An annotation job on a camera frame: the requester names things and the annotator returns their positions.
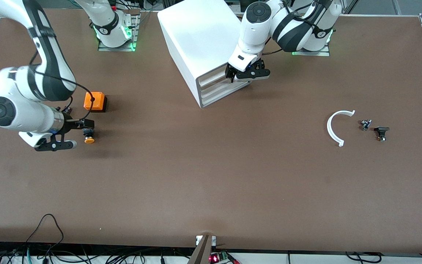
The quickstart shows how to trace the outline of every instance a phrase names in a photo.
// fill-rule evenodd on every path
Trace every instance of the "black cable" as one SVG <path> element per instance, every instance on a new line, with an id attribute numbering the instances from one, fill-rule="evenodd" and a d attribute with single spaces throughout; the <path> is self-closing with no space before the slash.
<path id="1" fill-rule="evenodd" d="M 89 258 L 89 260 L 95 259 L 95 258 L 97 258 L 97 257 L 100 257 L 100 256 L 105 255 L 105 254 L 106 254 L 106 253 L 108 253 L 108 252 L 111 252 L 111 251 L 114 251 L 114 250 L 119 250 L 119 249 L 122 249 L 122 252 L 124 252 L 124 251 L 125 251 L 125 249 L 132 249 L 132 247 L 121 247 L 121 248 L 118 248 L 118 249 L 111 249 L 111 250 L 107 250 L 107 251 L 105 251 L 105 252 L 103 252 L 103 253 L 101 253 L 101 254 L 99 254 L 99 255 L 96 255 L 96 256 L 94 256 L 94 257 Z M 51 252 L 69 253 L 69 254 L 72 254 L 73 256 L 79 257 L 79 256 L 77 256 L 76 254 L 73 254 L 72 252 L 68 252 L 68 251 L 52 250 Z M 60 258 L 59 258 L 58 256 L 56 256 L 55 254 L 53 254 L 53 257 L 57 258 L 58 260 L 60 260 L 60 261 L 62 261 L 62 262 L 65 262 L 65 263 L 82 263 L 82 262 L 86 262 L 86 261 L 87 261 L 87 259 L 86 259 L 86 260 L 84 260 L 84 259 L 82 259 L 82 258 L 81 258 L 81 259 L 82 259 L 81 261 L 64 260 L 64 259 L 60 259 Z"/>
<path id="2" fill-rule="evenodd" d="M 354 260 L 354 261 L 359 261 L 360 262 L 360 264 L 364 264 L 364 262 L 365 263 L 372 263 L 372 264 L 376 264 L 376 263 L 379 263 L 379 262 L 381 262 L 382 261 L 382 256 L 379 254 L 379 255 L 377 255 L 378 257 L 379 257 L 379 259 L 378 260 L 376 260 L 376 261 L 370 261 L 370 260 L 365 260 L 365 259 L 362 259 L 361 257 L 360 257 L 360 255 L 357 253 L 357 252 L 353 252 L 353 254 L 357 257 L 357 258 L 353 258 L 353 257 L 351 257 L 349 254 L 348 254 L 348 252 L 345 252 L 345 254 L 346 254 L 346 257 L 348 257 L 349 259 L 351 259 L 351 260 Z"/>
<path id="3" fill-rule="evenodd" d="M 73 96 L 71 95 L 70 96 L 70 98 L 71 98 L 71 100 L 69 101 L 69 103 L 63 108 L 63 110 L 62 110 L 62 112 L 64 111 L 64 110 L 66 110 L 70 105 L 71 105 L 71 103 L 73 102 Z"/>
<path id="4" fill-rule="evenodd" d="M 92 262 L 89 259 L 89 256 L 87 255 L 86 251 L 84 250 L 84 246 L 81 244 L 81 249 L 84 252 L 84 254 L 86 255 L 86 259 L 89 261 L 89 264 L 92 264 Z"/>
<path id="5" fill-rule="evenodd" d="M 166 264 L 166 260 L 164 259 L 164 252 L 162 248 L 160 249 L 160 264 Z"/>
<path id="6" fill-rule="evenodd" d="M 178 253 L 179 255 L 181 255 L 182 257 L 186 257 L 187 259 L 190 259 L 190 257 L 188 257 L 185 254 L 180 253 L 179 251 L 176 251 L 173 247 L 171 247 L 171 249 L 174 251 L 174 254 Z"/>
<path id="7" fill-rule="evenodd" d="M 149 17 L 149 15 L 151 14 L 151 12 L 152 12 L 152 10 L 154 10 L 154 6 L 155 6 L 156 4 L 154 4 L 154 5 L 152 5 L 151 6 L 151 10 L 149 10 L 149 12 L 148 12 L 148 14 L 143 18 L 143 19 L 141 19 L 141 21 L 138 23 L 138 25 L 135 25 L 135 26 L 129 26 L 128 28 L 129 29 L 134 29 L 134 28 L 137 28 L 137 27 L 139 27 L 139 25 L 141 25 L 141 23 L 144 21 L 144 20 L 146 20 L 146 18 L 147 17 Z"/>
<path id="8" fill-rule="evenodd" d="M 312 3 L 308 4 L 308 5 L 304 5 L 303 7 L 300 7 L 296 10 L 294 10 L 294 12 L 297 12 L 298 10 L 303 10 L 305 7 L 310 7 L 312 5 Z"/>
<path id="9" fill-rule="evenodd" d="M 116 2 L 117 4 L 120 4 L 120 5 L 124 5 L 124 6 L 126 6 L 126 8 L 127 9 L 131 9 L 131 7 L 129 6 L 129 5 L 127 5 L 125 2 L 123 2 L 123 0 L 118 0 L 118 1 L 120 1 L 121 3 L 119 3 L 119 2 Z"/>
<path id="10" fill-rule="evenodd" d="M 138 6 L 138 5 L 127 5 L 125 2 L 118 2 L 118 1 L 122 1 L 122 0 L 116 0 L 115 1 L 115 4 L 119 4 L 119 5 L 124 5 L 124 6 L 126 6 L 126 7 L 137 7 L 137 8 L 140 8 L 140 9 L 142 9 L 142 10 L 146 10 L 145 8 L 143 8 L 143 7 L 140 7 L 140 6 Z"/>
<path id="11" fill-rule="evenodd" d="M 38 55 L 38 50 L 34 53 L 34 55 L 32 56 L 32 59 L 30 60 L 30 65 L 32 64 L 32 62 L 33 62 L 33 60 L 37 57 L 37 55 Z M 65 81 L 65 82 L 70 82 L 70 83 L 72 83 L 72 84 L 74 84 L 74 85 L 76 85 L 76 86 L 79 86 L 80 88 L 82 88 L 82 89 L 84 89 L 84 90 L 86 90 L 86 92 L 88 92 L 89 93 L 89 95 L 90 95 L 90 107 L 89 107 L 89 110 L 87 111 L 87 114 L 83 117 L 83 118 L 81 118 L 81 119 L 79 119 L 79 120 L 84 120 L 84 119 L 86 119 L 87 118 L 87 116 L 90 114 L 90 112 L 92 111 L 92 107 L 94 106 L 94 95 L 92 95 L 92 92 L 90 92 L 89 91 L 89 89 L 87 89 L 86 87 L 84 87 L 84 86 L 82 86 L 82 85 L 80 85 L 79 83 L 77 83 L 77 82 L 73 82 L 73 81 L 71 81 L 71 80 L 68 80 L 68 79 L 65 79 L 65 78 L 63 78 L 63 77 L 55 77 L 55 76 L 52 76 L 52 75 L 48 75 L 48 74 L 45 74 L 45 73 L 42 73 L 42 72 L 39 72 L 39 71 L 36 71 L 36 70 L 34 70 L 34 72 L 35 73 L 38 73 L 38 74 L 41 74 L 41 75 L 43 75 L 43 76 L 46 76 L 46 77 L 50 77 L 50 78 L 53 78 L 53 79 L 57 79 L 57 80 L 60 80 L 60 81 Z"/>
<path id="12" fill-rule="evenodd" d="M 47 250 L 47 252 L 44 255 L 44 258 L 46 258 L 48 256 L 48 254 L 50 253 L 50 249 L 54 246 L 56 246 L 57 244 L 60 244 L 63 239 L 64 239 L 64 233 L 62 231 L 62 229 L 60 228 L 60 226 L 58 225 L 58 222 L 55 218 L 55 216 L 53 214 L 45 214 L 44 216 L 42 216 L 42 219 L 40 219 L 40 222 L 38 223 L 37 227 L 35 228 L 35 230 L 32 232 L 32 234 L 30 234 L 30 236 L 27 238 L 27 240 L 25 241 L 24 244 L 27 244 L 27 242 L 30 240 L 30 238 L 37 232 L 38 228 L 40 227 L 40 225 L 42 224 L 42 221 L 45 217 L 50 216 L 53 218 L 53 221 L 55 222 L 55 225 L 57 227 L 57 229 L 60 231 L 60 234 L 62 235 L 62 238 L 60 239 L 60 241 L 58 241 L 56 244 L 54 244 L 53 246 L 50 245 L 50 248 Z M 23 264 L 23 260 L 24 260 L 24 255 L 23 255 L 24 251 L 22 251 L 22 264 Z"/>
<path id="13" fill-rule="evenodd" d="M 35 58 L 37 58 L 37 55 L 38 55 L 38 50 L 34 53 L 32 58 L 30 59 L 29 65 L 32 65 L 32 63 L 34 63 L 34 60 L 35 60 Z"/>
<path id="14" fill-rule="evenodd" d="M 89 110 L 87 111 L 87 114 L 86 114 L 83 118 L 80 118 L 79 120 L 84 120 L 84 119 L 86 119 L 86 118 L 87 118 L 87 116 L 88 116 L 88 115 L 90 114 L 90 112 L 92 111 L 92 107 L 94 106 L 94 100 L 95 100 L 94 95 L 92 95 L 92 92 L 90 92 L 90 91 L 89 91 L 89 89 L 87 89 L 86 87 L 84 87 L 84 86 L 80 85 L 80 84 L 79 84 L 79 83 L 77 83 L 77 82 L 73 82 L 73 81 L 68 80 L 68 79 L 65 79 L 65 78 L 63 78 L 63 77 L 55 77 L 55 76 L 51 76 L 51 75 L 48 75 L 48 74 L 45 74 L 45 73 L 42 73 L 42 72 L 39 72 L 39 71 L 36 71 L 36 70 L 34 70 L 34 72 L 35 72 L 35 73 L 38 73 L 38 74 L 41 74 L 41 75 L 43 75 L 43 76 L 47 76 L 47 77 L 50 77 L 50 78 L 53 78 L 53 79 L 60 80 L 60 81 L 70 82 L 70 83 L 72 83 L 72 84 L 74 84 L 74 85 L 77 85 L 77 86 L 79 86 L 80 88 L 82 88 L 82 89 L 86 90 L 86 92 L 88 92 L 88 93 L 89 93 L 89 95 L 90 95 L 90 107 L 89 107 Z"/>
<path id="15" fill-rule="evenodd" d="M 276 53 L 276 52 L 280 52 L 281 50 L 283 50 L 283 49 L 281 49 L 281 48 L 280 48 L 279 50 L 275 50 L 275 51 L 272 51 L 272 52 L 263 52 L 263 53 L 262 53 L 262 56 L 263 56 L 263 55 L 270 55 L 270 54 L 274 54 L 274 53 Z"/>

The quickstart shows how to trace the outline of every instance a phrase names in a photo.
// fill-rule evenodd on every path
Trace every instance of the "wire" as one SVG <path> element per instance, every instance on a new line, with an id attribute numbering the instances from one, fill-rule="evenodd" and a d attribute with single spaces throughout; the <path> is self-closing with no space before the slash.
<path id="1" fill-rule="evenodd" d="M 180 253 L 179 251 L 176 251 L 173 247 L 171 247 L 171 249 L 174 251 L 174 254 L 178 253 L 179 255 L 181 255 L 182 257 L 186 257 L 187 259 L 190 259 L 190 257 L 188 257 L 185 254 Z"/>
<path id="2" fill-rule="evenodd" d="M 32 56 L 32 59 L 30 60 L 30 65 L 32 64 L 32 62 L 33 62 L 33 60 L 37 57 L 37 55 L 38 55 L 38 50 L 34 53 L 34 55 Z M 70 83 L 72 83 L 72 84 L 74 84 L 74 85 L 76 85 L 76 86 L 79 86 L 80 88 L 82 88 L 82 89 L 84 89 L 84 90 L 86 90 L 86 92 L 87 93 L 89 93 L 89 95 L 90 95 L 90 107 L 89 107 L 89 110 L 87 111 L 87 114 L 83 117 L 83 118 L 81 118 L 81 119 L 79 119 L 79 120 L 84 120 L 84 119 L 86 119 L 87 118 L 87 116 L 90 114 L 90 112 L 92 111 L 92 107 L 94 106 L 94 100 L 95 100 L 95 98 L 94 98 L 94 95 L 92 95 L 92 92 L 90 92 L 89 91 L 89 89 L 87 89 L 86 87 L 84 87 L 84 86 L 82 86 L 82 85 L 80 85 L 79 83 L 77 83 L 77 82 L 73 82 L 73 81 L 71 81 L 71 80 L 68 80 L 68 79 L 65 79 L 65 78 L 63 78 L 63 77 L 56 77 L 56 76 L 52 76 L 52 75 L 48 75 L 48 74 L 46 74 L 46 73 L 42 73 L 42 72 L 39 72 L 39 71 L 36 71 L 36 70 L 34 70 L 34 72 L 35 73 L 38 73 L 38 74 L 41 74 L 41 75 L 43 75 L 43 76 L 46 76 L 46 77 L 50 77 L 50 78 L 53 78 L 53 79 L 57 79 L 57 80 L 60 80 L 60 81 L 65 81 L 65 82 L 70 82 Z"/>
<path id="3" fill-rule="evenodd" d="M 306 7 L 310 7 L 311 5 L 312 5 L 312 3 L 310 3 L 310 4 L 308 4 L 308 5 L 304 5 L 303 7 L 300 7 L 300 8 L 298 8 L 298 9 L 294 10 L 294 12 L 297 12 L 298 10 L 303 10 L 304 8 L 306 8 Z"/>
<path id="4" fill-rule="evenodd" d="M 149 17 L 149 15 L 151 14 L 152 10 L 154 10 L 154 6 L 155 6 L 156 4 L 154 4 L 154 5 L 152 5 L 152 6 L 151 6 L 151 10 L 149 10 L 148 14 L 147 14 L 147 15 L 146 15 L 143 19 L 141 19 L 141 21 L 138 23 L 138 25 L 130 26 L 130 27 L 128 27 L 128 28 L 129 28 L 129 29 L 134 29 L 134 28 L 136 28 L 136 27 L 139 27 L 139 25 L 141 25 L 141 23 L 142 23 L 144 20 L 146 20 L 146 18 L 147 18 L 147 17 Z"/>
<path id="5" fill-rule="evenodd" d="M 275 51 L 272 51 L 272 52 L 263 52 L 263 53 L 262 53 L 262 56 L 263 56 L 263 55 L 270 55 L 270 54 L 274 54 L 274 53 L 276 53 L 276 52 L 280 52 L 281 50 L 283 50 L 283 49 L 281 49 L 281 48 L 280 48 L 279 50 L 275 50 Z"/>
<path id="6" fill-rule="evenodd" d="M 89 264 L 92 264 L 92 262 L 89 259 L 89 256 L 87 255 L 86 251 L 84 250 L 84 246 L 81 244 L 81 249 L 84 252 L 84 254 L 86 255 L 87 260 L 89 261 Z"/>
<path id="7" fill-rule="evenodd" d="M 376 260 L 376 261 L 370 261 L 370 260 L 365 260 L 365 259 L 362 259 L 362 258 L 359 256 L 359 254 L 358 254 L 357 252 L 353 252 L 353 254 L 354 254 L 357 258 L 353 258 L 353 257 L 351 257 L 351 256 L 348 254 L 348 252 L 345 252 L 345 254 L 346 254 L 346 257 L 348 257 L 349 259 L 354 260 L 354 261 L 359 261 L 359 262 L 360 262 L 360 264 L 364 264 L 364 262 L 365 262 L 365 263 L 372 263 L 372 264 L 376 264 L 376 263 L 379 263 L 379 262 L 381 262 L 381 261 L 382 261 L 382 256 L 381 256 L 380 254 L 378 255 L 379 259 L 378 259 L 378 260 Z"/>
<path id="8" fill-rule="evenodd" d="M 131 6 L 127 5 L 125 2 L 123 2 L 123 0 L 118 0 L 118 1 L 120 1 L 121 3 L 119 3 L 119 2 L 115 2 L 115 3 L 120 4 L 120 5 L 124 5 L 129 10 L 131 9 Z"/>
<path id="9" fill-rule="evenodd" d="M 60 231 L 60 234 L 62 235 L 62 238 L 60 239 L 60 241 L 58 241 L 56 244 L 54 244 L 53 246 L 52 245 L 50 245 L 50 248 L 47 250 L 47 252 L 45 253 L 45 255 L 44 255 L 44 257 L 47 257 L 48 256 L 48 254 L 50 253 L 50 249 L 52 248 L 52 247 L 54 247 L 54 246 L 56 246 L 57 244 L 60 244 L 62 241 L 63 241 L 63 239 L 64 239 L 64 233 L 63 233 L 63 231 L 62 231 L 62 229 L 60 228 L 60 226 L 58 225 L 58 222 L 57 222 L 57 220 L 56 220 L 56 218 L 55 218 L 55 216 L 53 215 L 53 214 L 45 214 L 44 216 L 42 216 L 42 219 L 40 219 L 40 222 L 38 223 L 38 225 L 37 225 L 37 227 L 35 228 L 35 230 L 32 232 L 32 234 L 30 234 L 30 236 L 27 238 L 27 240 L 25 241 L 25 245 L 27 245 L 27 242 L 31 239 L 31 237 L 38 231 L 38 228 L 40 227 L 40 225 L 42 224 L 42 221 L 43 221 L 43 219 L 45 219 L 45 217 L 47 217 L 47 216 L 50 216 L 50 217 L 52 217 L 53 218 L 53 221 L 55 222 L 55 225 L 56 225 L 56 227 L 57 227 L 57 229 Z"/>
<path id="10" fill-rule="evenodd" d="M 136 8 L 140 8 L 140 9 L 142 9 L 142 10 L 146 10 L 144 7 L 140 7 L 140 6 L 138 6 L 138 5 L 128 5 L 128 4 L 126 4 L 125 2 L 123 2 L 123 0 L 115 0 L 115 2 L 114 2 L 115 4 L 119 4 L 119 5 L 123 5 L 123 6 L 125 6 L 125 7 L 127 7 L 129 10 L 131 9 L 131 8 L 129 8 L 129 7 L 136 7 Z"/>
<path id="11" fill-rule="evenodd" d="M 38 55 L 38 50 L 34 53 L 32 58 L 30 59 L 29 65 L 32 65 L 32 63 L 34 63 L 34 60 L 35 60 L 35 58 L 37 58 L 37 55 Z"/>
<path id="12" fill-rule="evenodd" d="M 68 109 L 68 107 L 71 105 L 71 103 L 73 102 L 73 96 L 70 96 L 71 100 L 69 101 L 69 103 L 63 108 L 62 112 L 66 109 Z"/>

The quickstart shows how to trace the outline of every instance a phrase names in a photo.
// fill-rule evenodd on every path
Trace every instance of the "small black component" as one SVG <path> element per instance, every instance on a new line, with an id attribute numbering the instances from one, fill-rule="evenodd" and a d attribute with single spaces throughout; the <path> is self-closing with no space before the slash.
<path id="1" fill-rule="evenodd" d="M 238 79 L 255 79 L 258 77 L 266 77 L 270 75 L 270 70 L 265 69 L 265 63 L 262 59 L 257 60 L 255 63 L 250 65 L 244 72 L 237 72 L 236 76 Z"/>
<path id="2" fill-rule="evenodd" d="M 64 113 L 67 113 L 67 114 L 70 114 L 71 112 L 72 112 L 72 108 L 71 107 L 65 107 L 64 109 L 63 109 L 63 112 Z"/>
<path id="3" fill-rule="evenodd" d="M 384 142 L 386 140 L 385 138 L 385 132 L 389 131 L 390 128 L 389 127 L 384 127 L 384 126 L 378 126 L 376 128 L 374 128 L 374 131 L 376 131 L 379 136 L 377 137 L 380 141 Z"/>
<path id="4" fill-rule="evenodd" d="M 270 73 L 270 70 L 265 69 L 265 63 L 262 59 L 249 65 L 244 72 L 237 70 L 229 64 L 226 67 L 226 78 L 230 78 L 231 82 L 234 82 L 235 76 L 237 76 L 238 79 L 255 79 L 258 77 L 266 77 L 270 75 Z"/>
<path id="5" fill-rule="evenodd" d="M 372 119 L 362 120 L 360 122 L 360 124 L 361 124 L 360 128 L 362 129 L 362 131 L 367 131 L 369 126 L 370 126 L 370 123 L 372 123 Z"/>
<path id="6" fill-rule="evenodd" d="M 232 65 L 228 63 L 226 67 L 226 78 L 230 78 L 231 82 L 234 82 L 234 76 L 236 76 L 236 74 L 237 74 L 236 68 L 232 67 Z"/>
<path id="7" fill-rule="evenodd" d="M 92 128 L 83 128 L 82 134 L 84 137 L 92 137 L 94 135 L 94 130 Z"/>

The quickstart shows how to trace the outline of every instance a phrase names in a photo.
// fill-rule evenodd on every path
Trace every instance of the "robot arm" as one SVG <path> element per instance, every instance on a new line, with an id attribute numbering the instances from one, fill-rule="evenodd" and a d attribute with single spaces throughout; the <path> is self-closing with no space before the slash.
<path id="1" fill-rule="evenodd" d="M 19 131 L 22 139 L 39 151 L 74 148 L 75 142 L 65 142 L 64 134 L 93 127 L 94 122 L 73 120 L 69 114 L 42 104 L 67 100 L 76 88 L 45 12 L 36 0 L 0 0 L 0 15 L 27 28 L 42 60 L 38 65 L 0 70 L 0 127 Z M 57 142 L 55 135 L 61 135 L 62 140 Z"/>
<path id="2" fill-rule="evenodd" d="M 252 3 L 243 15 L 240 37 L 229 58 L 226 76 L 236 81 L 268 78 L 270 71 L 261 60 L 268 37 L 285 52 L 322 49 L 340 14 L 340 0 L 314 0 L 302 17 L 283 0 Z"/>
<path id="3" fill-rule="evenodd" d="M 108 0 L 75 0 L 87 13 L 97 37 L 105 46 L 120 47 L 132 38 L 129 34 L 131 15 L 112 10 Z"/>

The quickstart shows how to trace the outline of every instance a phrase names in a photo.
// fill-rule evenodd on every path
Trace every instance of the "white plastic part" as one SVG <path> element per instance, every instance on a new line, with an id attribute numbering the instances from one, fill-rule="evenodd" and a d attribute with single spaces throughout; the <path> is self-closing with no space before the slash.
<path id="1" fill-rule="evenodd" d="M 349 117 L 352 117 L 354 114 L 355 114 L 355 110 L 353 110 L 352 112 L 349 112 L 349 111 L 346 111 L 346 110 L 341 110 L 341 111 L 335 112 L 328 119 L 328 122 L 327 122 L 328 134 L 330 134 L 330 137 L 332 137 L 332 139 L 334 141 L 338 142 L 338 147 L 343 147 L 343 144 L 345 144 L 345 141 L 342 140 L 341 138 L 337 137 L 337 135 L 335 135 L 335 132 L 333 132 L 333 129 L 332 129 L 332 119 L 336 115 L 347 115 Z"/>

